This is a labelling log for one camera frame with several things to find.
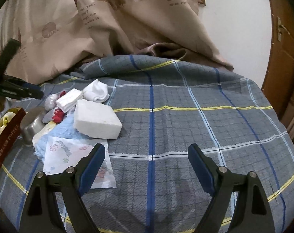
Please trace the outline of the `grey plaid bed sheet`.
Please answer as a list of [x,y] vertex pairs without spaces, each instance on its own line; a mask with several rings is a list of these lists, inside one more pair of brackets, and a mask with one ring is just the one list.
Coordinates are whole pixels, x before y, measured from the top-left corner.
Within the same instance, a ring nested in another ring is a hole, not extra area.
[[103,232],[191,232],[210,196],[187,157],[196,143],[233,173],[258,174],[276,232],[294,219],[294,145],[258,85],[238,74],[144,55],[99,59],[41,88],[107,84],[123,127],[109,142],[117,186],[83,201]]

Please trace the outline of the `light blue fluffy towel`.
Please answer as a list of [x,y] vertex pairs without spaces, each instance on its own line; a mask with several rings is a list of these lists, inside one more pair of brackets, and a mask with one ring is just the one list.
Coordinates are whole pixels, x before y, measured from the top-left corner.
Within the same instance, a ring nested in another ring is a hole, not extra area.
[[41,136],[38,142],[34,145],[34,155],[44,161],[46,143],[49,137],[60,137],[64,139],[90,139],[89,136],[79,133],[77,129],[73,127],[74,114],[70,113],[66,115],[64,120],[57,124],[47,134]]

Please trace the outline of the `white foam block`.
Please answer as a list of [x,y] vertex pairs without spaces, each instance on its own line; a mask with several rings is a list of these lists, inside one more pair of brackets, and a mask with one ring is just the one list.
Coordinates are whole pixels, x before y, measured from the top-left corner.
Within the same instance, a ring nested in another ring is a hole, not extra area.
[[114,140],[123,125],[112,107],[80,99],[75,106],[73,127],[91,138]]

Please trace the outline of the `floral tissue pack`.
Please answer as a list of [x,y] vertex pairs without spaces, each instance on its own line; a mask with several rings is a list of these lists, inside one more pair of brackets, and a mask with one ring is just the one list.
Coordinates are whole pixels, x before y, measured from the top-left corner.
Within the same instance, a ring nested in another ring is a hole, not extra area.
[[43,160],[43,171],[47,175],[59,174],[70,166],[76,166],[96,144],[105,148],[104,161],[92,184],[92,189],[116,188],[115,176],[109,157],[108,141],[105,139],[66,139],[49,137]]

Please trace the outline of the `white rolled sock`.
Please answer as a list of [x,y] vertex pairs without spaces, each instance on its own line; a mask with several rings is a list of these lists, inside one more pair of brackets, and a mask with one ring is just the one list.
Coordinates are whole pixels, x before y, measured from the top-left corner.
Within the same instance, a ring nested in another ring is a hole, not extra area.
[[107,101],[110,96],[107,84],[100,82],[98,79],[86,86],[82,92],[85,100],[96,103],[103,103]]

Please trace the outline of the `red and white cloth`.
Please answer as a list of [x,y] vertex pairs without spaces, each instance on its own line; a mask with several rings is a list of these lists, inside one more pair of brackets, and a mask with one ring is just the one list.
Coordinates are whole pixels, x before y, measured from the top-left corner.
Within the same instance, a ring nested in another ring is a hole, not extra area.
[[46,114],[42,119],[42,122],[44,124],[47,124],[49,122],[59,124],[64,119],[65,113],[57,107],[57,100],[65,94],[66,91],[62,91],[60,93],[51,94],[47,97],[44,103]]

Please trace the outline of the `beige printed quilt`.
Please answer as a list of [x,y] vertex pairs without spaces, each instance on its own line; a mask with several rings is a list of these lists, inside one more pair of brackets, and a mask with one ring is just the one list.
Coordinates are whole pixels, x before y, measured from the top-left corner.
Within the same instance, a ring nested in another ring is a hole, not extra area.
[[88,57],[174,58],[233,71],[208,36],[197,0],[7,0],[0,9],[0,53],[21,43],[7,74],[48,81]]

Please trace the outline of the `steel bowl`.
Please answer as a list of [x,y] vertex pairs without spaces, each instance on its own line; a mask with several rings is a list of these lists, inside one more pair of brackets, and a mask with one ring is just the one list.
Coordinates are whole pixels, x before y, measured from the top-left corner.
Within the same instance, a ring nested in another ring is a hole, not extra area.
[[29,110],[23,117],[20,129],[23,143],[26,146],[32,145],[33,137],[45,126],[43,117],[46,115],[44,107],[35,107]]

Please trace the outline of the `brown wooden door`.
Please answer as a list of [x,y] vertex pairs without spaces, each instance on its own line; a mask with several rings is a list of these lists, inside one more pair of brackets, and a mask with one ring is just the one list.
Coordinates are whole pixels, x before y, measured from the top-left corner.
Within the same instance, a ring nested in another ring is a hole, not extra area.
[[[278,119],[294,138],[294,1],[269,0],[271,7],[272,40],[267,72],[262,91]],[[278,42],[277,17],[291,35],[282,34]]]

